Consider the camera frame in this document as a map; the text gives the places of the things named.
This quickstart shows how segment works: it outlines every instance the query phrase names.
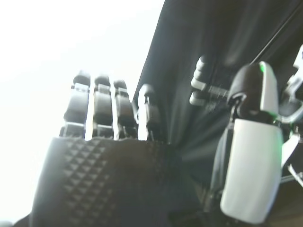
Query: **textured palm pad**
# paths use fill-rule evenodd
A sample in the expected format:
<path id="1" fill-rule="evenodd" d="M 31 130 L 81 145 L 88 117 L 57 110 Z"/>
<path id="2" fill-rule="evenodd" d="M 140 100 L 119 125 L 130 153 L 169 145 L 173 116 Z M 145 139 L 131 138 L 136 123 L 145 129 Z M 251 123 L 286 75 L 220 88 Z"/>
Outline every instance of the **textured palm pad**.
<path id="1" fill-rule="evenodd" d="M 30 216 L 32 227 L 170 227 L 198 209 L 169 145 L 55 138 Z"/>

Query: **green light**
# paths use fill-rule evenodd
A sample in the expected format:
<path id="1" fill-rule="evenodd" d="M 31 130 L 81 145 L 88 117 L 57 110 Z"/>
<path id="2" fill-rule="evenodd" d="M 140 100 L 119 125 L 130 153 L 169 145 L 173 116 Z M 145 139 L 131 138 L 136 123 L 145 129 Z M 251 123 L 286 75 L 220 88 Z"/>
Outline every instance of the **green light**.
<path id="1" fill-rule="evenodd" d="M 263 64 L 260 65 L 260 69 L 262 72 L 265 72 L 265 66 Z"/>

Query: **diamond texture pattern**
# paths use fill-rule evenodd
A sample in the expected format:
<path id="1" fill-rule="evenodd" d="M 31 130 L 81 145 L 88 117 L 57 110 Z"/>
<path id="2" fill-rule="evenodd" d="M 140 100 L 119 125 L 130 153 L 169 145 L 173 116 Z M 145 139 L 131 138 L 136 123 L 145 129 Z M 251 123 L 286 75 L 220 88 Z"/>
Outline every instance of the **diamond texture pattern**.
<path id="1" fill-rule="evenodd" d="M 169 227 L 199 206 L 177 157 L 159 142 L 56 138 L 40 177 L 33 227 Z"/>

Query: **bright white background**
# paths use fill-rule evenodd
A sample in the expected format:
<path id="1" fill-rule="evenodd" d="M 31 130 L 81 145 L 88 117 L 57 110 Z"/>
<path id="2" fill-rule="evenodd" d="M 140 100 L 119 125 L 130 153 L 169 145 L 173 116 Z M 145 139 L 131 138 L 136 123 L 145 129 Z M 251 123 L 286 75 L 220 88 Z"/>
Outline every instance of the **bright white background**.
<path id="1" fill-rule="evenodd" d="M 30 212 L 80 69 L 124 79 L 133 96 L 163 2 L 0 1 L 0 220 Z"/>

